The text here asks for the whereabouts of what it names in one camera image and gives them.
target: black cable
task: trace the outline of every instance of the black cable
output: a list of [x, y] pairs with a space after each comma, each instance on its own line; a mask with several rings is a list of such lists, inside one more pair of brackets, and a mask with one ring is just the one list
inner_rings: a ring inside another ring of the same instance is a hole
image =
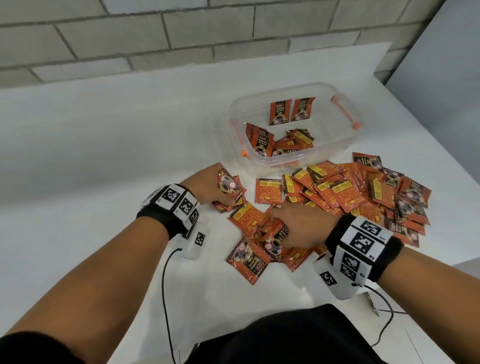
[[380, 340], [382, 339], [382, 334], [384, 333], [385, 329], [387, 328], [387, 326], [390, 324], [390, 322], [392, 322], [393, 320], [393, 315], [394, 315], [394, 311], [393, 311], [393, 308], [392, 306], [390, 306], [390, 303], [388, 303], [387, 299], [385, 297], [383, 297], [378, 291], [374, 290], [372, 287], [369, 287], [367, 285], [365, 285], [366, 288], [368, 288], [369, 290], [375, 292], [376, 294], [378, 294], [380, 297], [383, 298], [383, 300], [385, 301], [385, 303], [387, 304], [388, 308], [390, 309], [390, 312], [392, 313], [392, 315], [390, 316], [390, 319], [387, 321], [387, 323], [385, 324], [384, 328], [380, 331], [380, 335], [378, 335], [378, 341], [371, 345], [371, 347], [373, 348], [375, 345], [377, 345]]
[[165, 293], [164, 293], [164, 289], [163, 289], [163, 281], [165, 279], [165, 270], [167, 269], [167, 264], [168, 264], [168, 261], [170, 260], [170, 258], [172, 258], [172, 255], [174, 255], [176, 252], [179, 252], [181, 251], [182, 249], [178, 248], [178, 249], [175, 249], [171, 254], [170, 256], [167, 258], [167, 261], [165, 262], [165, 265], [163, 266], [163, 274], [162, 274], [162, 301], [163, 301], [163, 311], [165, 312], [165, 322], [167, 324], [167, 333], [168, 333], [168, 342], [170, 344], [170, 352], [172, 354], [172, 360], [173, 360], [173, 364], [177, 364], [177, 362], [175, 361], [175, 356], [173, 355], [173, 346], [172, 346], [172, 337], [170, 336], [170, 326], [168, 325], [168, 317], [167, 317], [167, 306], [165, 306]]

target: wristband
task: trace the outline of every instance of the wristband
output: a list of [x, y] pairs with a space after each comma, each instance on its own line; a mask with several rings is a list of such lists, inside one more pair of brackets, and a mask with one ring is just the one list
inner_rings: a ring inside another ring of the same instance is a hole
[[325, 245], [333, 266], [360, 286], [367, 278], [376, 282], [403, 247], [390, 230], [351, 214], [340, 218]]
[[197, 205], [187, 188], [169, 184], [157, 188], [143, 201], [137, 218], [148, 216], [161, 222], [167, 229], [169, 240], [179, 233], [188, 239], [200, 215]]

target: left hand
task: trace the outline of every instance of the left hand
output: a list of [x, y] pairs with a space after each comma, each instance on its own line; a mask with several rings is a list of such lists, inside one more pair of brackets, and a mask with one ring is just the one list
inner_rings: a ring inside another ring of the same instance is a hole
[[221, 163], [215, 163], [198, 171], [180, 182], [180, 184], [187, 187], [202, 205], [209, 204], [212, 201], [219, 201], [227, 206], [235, 206], [235, 199], [226, 195], [218, 188], [218, 173], [222, 168]]

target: white tabletop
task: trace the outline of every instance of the white tabletop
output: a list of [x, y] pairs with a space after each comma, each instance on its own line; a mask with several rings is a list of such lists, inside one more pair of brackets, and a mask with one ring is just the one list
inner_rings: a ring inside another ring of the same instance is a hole
[[[479, 257], [474, 229], [479, 217], [480, 186], [375, 78], [342, 81], [336, 86], [358, 106], [367, 132], [332, 160], [351, 161], [353, 151], [380, 155], [386, 167], [431, 188], [427, 215], [432, 226], [420, 241], [420, 251], [450, 265]], [[0, 331], [6, 331], [58, 279], [126, 226], [139, 202], [158, 185], [180, 181], [197, 169], [221, 161], [232, 174], [240, 175], [248, 189], [247, 199], [252, 201], [255, 176], [234, 159], [221, 127], [230, 101], [231, 95], [181, 104], [188, 128], [181, 123], [158, 123], [178, 120], [178, 109], [165, 106], [102, 115], [102, 128], [97, 125], [98, 117], [84, 118], [82, 122], [90, 123], [96, 133], [93, 136], [102, 139], [110, 133], [126, 148], [113, 149], [122, 157], [133, 154], [134, 159], [135, 153], [144, 152], [132, 148], [127, 136], [143, 138], [144, 148], [157, 138], [156, 152], [149, 160], [138, 160], [138, 165], [126, 164], [124, 168], [142, 170], [158, 163], [162, 171], [0, 206]], [[115, 125], [121, 125], [121, 135]], [[177, 152], [182, 148], [179, 140], [185, 138], [189, 141], [188, 152]], [[99, 168], [95, 155], [91, 163]], [[110, 176], [109, 168], [104, 165], [104, 170], [96, 173]], [[240, 239], [240, 231], [227, 221], [227, 214], [219, 214], [211, 206], [204, 206], [202, 212], [213, 232], [210, 243], [198, 260], [174, 257], [167, 269], [165, 291], [174, 346], [241, 329], [269, 313], [334, 300], [313, 270], [315, 254], [295, 273], [282, 264], [271, 264], [251, 286], [225, 262]], [[131, 363], [168, 351], [160, 279], [173, 246], [172, 241], [112, 363]]]

